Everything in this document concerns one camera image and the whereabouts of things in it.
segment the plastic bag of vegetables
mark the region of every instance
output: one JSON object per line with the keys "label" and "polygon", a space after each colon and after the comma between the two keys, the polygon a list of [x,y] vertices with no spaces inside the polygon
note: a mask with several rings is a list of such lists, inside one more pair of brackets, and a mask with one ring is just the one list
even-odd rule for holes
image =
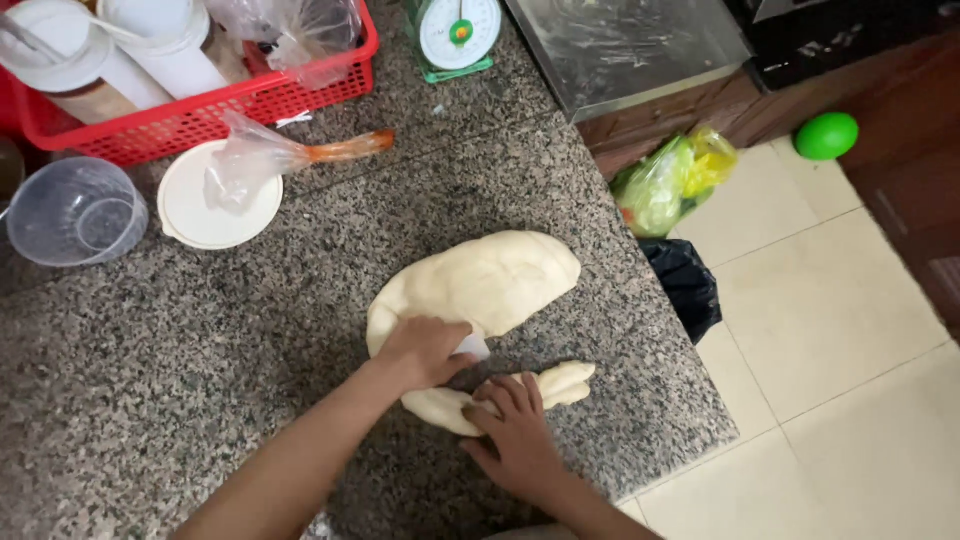
{"label": "plastic bag of vegetables", "polygon": [[727,181],[736,161],[724,137],[698,128],[617,173],[610,189],[634,235],[662,238]]}

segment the red plastic basket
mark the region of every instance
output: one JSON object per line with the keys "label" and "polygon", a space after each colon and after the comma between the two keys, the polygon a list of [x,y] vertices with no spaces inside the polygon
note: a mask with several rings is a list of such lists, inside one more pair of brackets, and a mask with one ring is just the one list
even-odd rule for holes
{"label": "red plastic basket", "polygon": [[356,4],[363,22],[362,45],[309,66],[317,72],[346,70],[347,76],[339,83],[311,91],[272,71],[244,83],[85,126],[40,92],[13,80],[13,97],[24,135],[43,150],[69,148],[123,167],[226,138],[229,129],[220,121],[224,110],[236,110],[261,124],[270,124],[361,96],[373,90],[371,58],[380,40],[367,5],[363,0]]}

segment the tile floor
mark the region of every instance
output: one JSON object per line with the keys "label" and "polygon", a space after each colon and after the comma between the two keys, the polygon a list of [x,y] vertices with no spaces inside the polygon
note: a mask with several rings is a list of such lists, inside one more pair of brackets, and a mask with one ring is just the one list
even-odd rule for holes
{"label": "tile floor", "polygon": [[669,540],[960,538],[960,348],[839,165],[751,149],[675,233],[741,437],[622,507]]}

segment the white bowl lid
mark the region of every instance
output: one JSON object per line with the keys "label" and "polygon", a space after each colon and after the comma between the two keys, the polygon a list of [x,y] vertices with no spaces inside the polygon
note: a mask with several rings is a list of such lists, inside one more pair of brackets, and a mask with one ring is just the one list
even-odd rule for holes
{"label": "white bowl lid", "polygon": [[226,140],[201,144],[180,156],[160,182],[156,205],[163,233],[202,250],[223,250],[253,239],[274,220],[283,200],[283,177],[276,176],[255,195],[250,211],[237,216],[209,209],[204,200],[204,171]]}

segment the small dough piece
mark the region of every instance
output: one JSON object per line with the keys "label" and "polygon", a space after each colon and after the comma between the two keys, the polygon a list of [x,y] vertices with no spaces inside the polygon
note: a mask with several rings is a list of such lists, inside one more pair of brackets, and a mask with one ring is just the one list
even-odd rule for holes
{"label": "small dough piece", "polygon": [[572,289],[580,261],[543,233],[505,231],[464,242],[404,268],[367,312],[367,349],[376,356],[400,317],[467,321],[498,337]]}
{"label": "small dough piece", "polygon": [[[543,396],[543,410],[557,405],[573,405],[590,395],[586,380],[596,371],[594,364],[580,361],[563,362],[535,376],[537,387]],[[511,377],[522,383],[521,374]],[[430,388],[408,392],[400,402],[403,407],[416,414],[428,424],[439,426],[465,437],[482,437],[485,433],[464,417],[467,405],[482,406],[491,414],[500,416],[500,411],[492,402],[475,402],[467,392],[458,392],[450,388]]]}

